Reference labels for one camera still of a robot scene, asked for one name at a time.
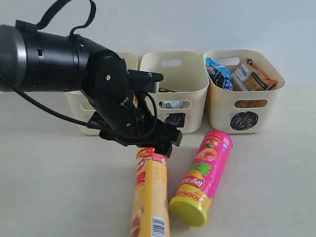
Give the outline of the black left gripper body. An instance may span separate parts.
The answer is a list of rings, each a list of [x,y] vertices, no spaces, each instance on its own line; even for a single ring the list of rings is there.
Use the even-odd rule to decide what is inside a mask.
[[[182,133],[158,119],[156,93],[163,75],[128,70],[115,52],[90,55],[81,91],[103,119],[100,137],[124,146],[180,145]]]

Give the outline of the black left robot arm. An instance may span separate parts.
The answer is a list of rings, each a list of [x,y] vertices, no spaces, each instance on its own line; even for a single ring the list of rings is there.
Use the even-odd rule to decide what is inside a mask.
[[[0,27],[0,89],[15,92],[39,109],[68,122],[99,130],[102,139],[123,146],[153,147],[169,157],[182,133],[158,118],[147,100],[163,75],[130,70],[117,53],[80,35],[40,32],[17,21]],[[88,121],[58,113],[30,92],[80,91],[94,113]]]

